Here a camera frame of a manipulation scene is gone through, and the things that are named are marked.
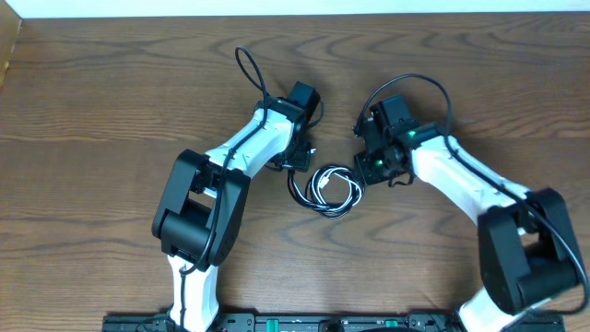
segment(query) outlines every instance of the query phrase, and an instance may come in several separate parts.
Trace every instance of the black bracket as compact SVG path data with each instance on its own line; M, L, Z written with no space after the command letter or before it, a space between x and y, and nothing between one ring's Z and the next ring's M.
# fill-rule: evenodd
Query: black bracket
M293 89L285 98L270 98L269 109L281 113L293 123L293 135L285 151L278 153L269 162L275 164L278 170L293 170L307 172L310 169L312 157L312 143L304 135L307 132L310 119L320 102L317 90L303 82L295 83ZM256 109L262 108L259 101Z
M526 200L543 214L584 266L565 201L553 189L530 193ZM523 246L518 228L538 233ZM517 205L492 207L478 217L481 278L491 299L507 314L575 287L580 275L554 235Z
M210 265L220 265L238 237L242 214L250 186L250 177L239 170L226 173L224 195L219 202L218 225L211 230L213 214L189 197L189 192L201 194L206 187L217 187L220 167L186 149L174 162L172 172L152 224L152 234L161 239L162 252L178 255L196 263L202 254L207 236L216 233L206 262L197 267L206 271Z
M411 184L413 171L410 150L420 143L438 136L438 126L420 126L407 108L400 95L379 101L370 108L372 117L364 118L361 124L362 137L366 149L354 157L354 171L367 185L390 181L405 173L410 174L407 184Z

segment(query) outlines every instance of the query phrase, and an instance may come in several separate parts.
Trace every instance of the black cable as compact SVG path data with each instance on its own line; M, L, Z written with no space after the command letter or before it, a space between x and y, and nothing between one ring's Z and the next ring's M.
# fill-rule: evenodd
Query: black cable
M555 236L555 238L557 239L558 243L560 243L560 245L563 247L563 249L565 249L565 251L568 254L568 257L570 257L570 259L573 262L574 267L576 268L576 270L578 271L578 273L580 275L580 279L581 279L581 282L580 283L584 287L584 299L583 299L582 303L580 303L580 305L577 308L571 309L571 310L529 309L527 312L525 312L525 315L528 314L528 313L530 313L530 314L561 314L561 315L570 315L570 314L579 314L580 312L582 312L587 307L587 305L588 305L588 298L590 297L590 285L588 284L588 276L587 276L587 274L586 274L586 272L584 270L584 267L582 266L582 264L580 263L580 261L578 260L578 258L576 257L576 255L573 253L572 248L567 244L567 242L563 239L563 237L561 236L561 234L559 233L559 231L555 228L555 226L553 226L553 224L549 220L547 220L543 215L541 215L541 213L539 213L529 203L527 203L526 201L524 201L524 199L520 198L519 196L515 195L514 193L512 193L511 191L509 191L508 189L506 189L502 184L496 184L487 175L485 175L484 173L478 171L476 168L474 168L473 166L471 166L467 161L465 161L465 160L463 160L463 158L461 158L461 156L458 154L458 150L456 150L453 147L451 147L451 143L449 141L449 135L451 135L451 125L453 123L453 104L451 103L451 98L449 97L449 94L447 93L446 89L443 87L443 85L441 83L439 83L434 78L426 77L426 76L423 76L423 75L420 75L420 74L405 74L405 75L402 75L402 76L395 77L395 78L391 79L390 81L388 81L387 83L385 83L381 87L379 87L370 96L370 98L367 100L367 102L363 106L362 111L360 112L360 115L359 115L359 119L357 121L357 125L356 125L356 127L354 129L355 134L357 134L357 135L360 134L361 124L362 124L362 120L363 120L364 114L367 111L367 109L369 108L369 105L371 104L371 102L375 98L375 96L379 92L381 92L381 90L387 88L391 84L393 84L393 83L395 83L397 81L400 81L402 79L411 78L411 77L420 78L420 79L429 81L430 83L432 83L433 85L435 85L442 92L442 94L443 94L443 96L444 96L444 98L446 100L446 103L447 103L447 117L446 117L446 122L445 122L444 130L442 132L442 137L444 139L444 145L449 150L449 152L451 153L452 157L455 158L457 161L459 161L459 163L461 163L461 165L463 165L469 171L471 171L476 176L478 176L481 180L483 180L487 184L491 185L494 189L496 189L500 193L502 193L502 194L510 197L514 202L516 202L516 204L521 209L523 209L523 210L527 211L529 214L531 214L535 218L535 222L538 222L541 225L543 225L545 228L547 228L551 232L551 234L553 236Z
M387 183L387 185L390 188L394 188L396 185L412 185L414 183L414 179L416 179L416 175L414 175L413 172L409 172L409 179L407 179L407 182L403 182L403 181L395 181L395 178L401 174L397 174L394 172L394 174L392 174L392 176L389 178L389 182Z
M254 68L256 75L258 76L258 80L260 81L260 85L258 85L252 79L252 77L248 74L246 69L243 67L242 60L240 60L240 51L242 51L246 55L246 57L248 57L248 60L250 60L250 63L252 64L252 67ZM238 63L238 66L240 67L242 72L246 75L248 80L252 84L254 84L254 86L257 89L262 91L264 112L263 112L262 120L260 121L258 126L255 129L253 129L250 133L248 133L246 136L244 136L240 141L238 141L238 143L236 143L236 145L234 145L233 147L231 147L228 150L228 155L226 156L225 160L223 161L223 166L221 167L221 171L219 173L219 185L217 188L215 207L213 208L213 219L211 221L211 232L209 233L209 235L206 238L203 252L199 256L196 263L193 264L193 266L191 268L189 268L188 270L181 268L179 270L179 273L181 275L181 330L182 331L184 331L184 312L186 311L185 304L184 304L184 284L185 284L186 276L195 272L197 270L197 267L201 266L201 264L207 260L207 258L209 256L209 252L211 251L211 247L213 246L213 242L215 240L215 230L218 226L219 211L221 209L221 198L223 197L223 188L225 186L226 172L228 170L228 165L230 164L230 160L233 157L233 155L236 153L238 148L240 148L242 146L242 144L244 144L248 139L250 139L250 137L252 137L254 134L256 134L256 132L258 130L262 129L265 126L266 119L268 117L268 96L269 96L269 94L268 94L268 91L266 91L266 83L265 83L265 80L262 76L262 73L260 72L260 68L258 67L258 64L255 62L254 58L252 57L252 55L250 54L248 49L246 49L244 46L236 47L234 53L235 53L235 57L236 57L236 62Z
M302 207L312 209L329 219L337 219L349 213L365 194L364 181L357 178L346 166L326 165L318 169L308 180L304 192L295 184L294 175L295 171L289 170L287 188L293 199ZM348 197L342 203L328 203L322 195L322 189L331 175L336 175L348 182Z
M322 121L322 119L324 119L324 101L320 100L320 117L317 120L313 121L312 123L308 124L307 128L308 129L314 128Z

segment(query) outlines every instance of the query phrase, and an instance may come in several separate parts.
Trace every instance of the wooden table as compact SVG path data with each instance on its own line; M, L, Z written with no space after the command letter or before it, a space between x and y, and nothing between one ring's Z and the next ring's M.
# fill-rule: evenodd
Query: wooden table
M151 221L176 156L252 117L260 95L238 44L273 94L296 80L322 94L313 169L352 164L363 143L350 127L387 79L438 78L461 144L516 182L557 189L590 261L590 15L28 20L0 95L0 330L98 330L105 314L171 304ZM426 83L389 93L424 122L444 117ZM254 178L221 303L387 313L455 308L481 287L476 227L431 186L375 185L329 220L295 204L286 176Z

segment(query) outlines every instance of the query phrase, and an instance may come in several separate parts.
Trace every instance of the tangled cable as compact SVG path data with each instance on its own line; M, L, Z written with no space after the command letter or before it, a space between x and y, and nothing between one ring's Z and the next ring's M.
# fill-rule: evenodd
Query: tangled cable
M329 219L337 219L349 213L365 194L365 183L346 166L326 165L318 169L307 181L303 193L295 184L294 175L294 171L289 171L287 176L287 187L293 199L302 207L312 209ZM342 203L328 203L322 194L322 189L332 175L348 182L348 197Z

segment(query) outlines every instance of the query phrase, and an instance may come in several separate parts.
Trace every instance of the white wall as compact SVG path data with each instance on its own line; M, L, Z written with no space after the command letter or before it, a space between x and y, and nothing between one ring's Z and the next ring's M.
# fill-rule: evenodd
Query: white wall
M590 11L590 0L6 1L22 18Z

